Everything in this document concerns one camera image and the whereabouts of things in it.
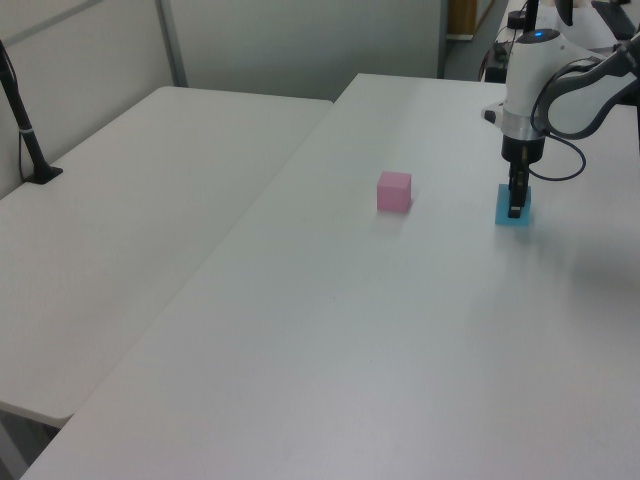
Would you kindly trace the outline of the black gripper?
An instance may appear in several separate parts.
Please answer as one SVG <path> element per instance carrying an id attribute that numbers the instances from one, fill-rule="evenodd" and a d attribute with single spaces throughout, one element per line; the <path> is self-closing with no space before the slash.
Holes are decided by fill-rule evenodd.
<path id="1" fill-rule="evenodd" d="M 528 187 L 513 184 L 523 173 L 528 182 L 529 167 L 537 163 L 543 155 L 544 138 L 519 140 L 508 136 L 502 138 L 501 156 L 509 164 L 508 219 L 524 219 L 528 215 Z"/>

